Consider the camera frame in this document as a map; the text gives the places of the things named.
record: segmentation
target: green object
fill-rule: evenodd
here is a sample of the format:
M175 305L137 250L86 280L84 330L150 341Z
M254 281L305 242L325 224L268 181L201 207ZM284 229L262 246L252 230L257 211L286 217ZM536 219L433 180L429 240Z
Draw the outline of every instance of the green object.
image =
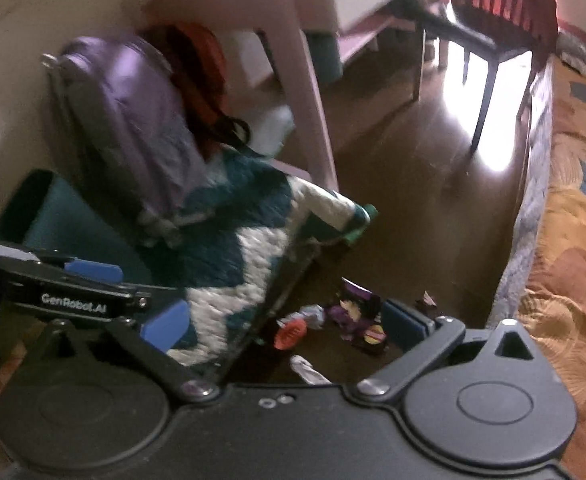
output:
M371 221L377 216L377 209L375 209L374 205L367 204L363 206L363 209L369 214L369 218L371 219ZM353 230L351 233L347 234L344 237L344 240L346 241L347 245L352 246L355 242L357 242L359 238L364 234L364 231L367 230L367 227L369 227L369 224L359 229Z

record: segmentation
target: brown floor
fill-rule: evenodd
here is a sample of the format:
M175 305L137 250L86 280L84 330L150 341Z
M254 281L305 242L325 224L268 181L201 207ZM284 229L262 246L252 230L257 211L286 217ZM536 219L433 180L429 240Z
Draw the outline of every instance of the brown floor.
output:
M484 325L509 256L521 200L527 129L516 126L530 56L500 66L478 151L469 153L486 63L472 57L462 86L462 51L449 67L426 71L422 100L410 98L410 68L397 52L368 52L323 92L340 192L379 215L352 250L326 254L290 298L287 310L324 303L344 276L382 297L408 303L427 290L439 309L468 326ZM295 139L282 159L303 167ZM356 381L394 358L370 358L334 331L310 333L295 352L332 381ZM233 380L295 380L286 357L254 346Z

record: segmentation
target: table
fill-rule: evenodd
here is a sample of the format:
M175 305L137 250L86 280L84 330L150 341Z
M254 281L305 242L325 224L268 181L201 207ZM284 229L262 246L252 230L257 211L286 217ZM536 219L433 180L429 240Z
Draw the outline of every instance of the table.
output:
M141 0L141 3L156 20L195 21L215 30L264 31L293 113L311 180L325 189L337 191L333 152L303 31L338 34L343 44L340 57L346 59L386 25L384 21L372 20L370 37L361 27L366 17L389 1ZM355 41L349 31L358 26L359 36Z

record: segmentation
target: triangular cutout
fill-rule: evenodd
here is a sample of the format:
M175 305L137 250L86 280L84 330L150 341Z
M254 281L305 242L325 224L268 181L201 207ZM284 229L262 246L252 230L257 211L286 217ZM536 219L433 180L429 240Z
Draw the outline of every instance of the triangular cutout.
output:
M509 332L502 337L496 350L496 355L498 357L510 357L511 359L522 359L525 361L531 361L533 359L531 352L529 352L529 349L517 332Z

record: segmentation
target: black chair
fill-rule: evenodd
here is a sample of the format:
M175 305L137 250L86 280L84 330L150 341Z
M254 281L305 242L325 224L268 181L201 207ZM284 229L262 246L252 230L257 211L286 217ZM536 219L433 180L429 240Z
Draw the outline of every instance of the black chair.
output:
M413 100L420 98L422 85L423 56L425 35L436 36L441 40L453 41L464 47L463 83L467 81L470 54L476 54L488 62L488 74L484 86L484 95L480 107L478 124L471 142L471 150L475 151L480 142L480 135L486 120L486 113L491 102L498 66L501 62L513 59L529 50L539 50L544 44L544 52L540 58L544 63L555 47L553 40L542 38L543 31L555 30L557 36L557 20L555 19L555 0L452 0L451 5L441 3L423 6L418 0L403 0L404 13L415 22L417 52L419 63L415 69L413 82ZM538 12L534 5L545 5L545 12ZM536 23L539 20L554 20L553 24ZM553 47L548 50L547 43ZM542 66L536 63L536 70Z

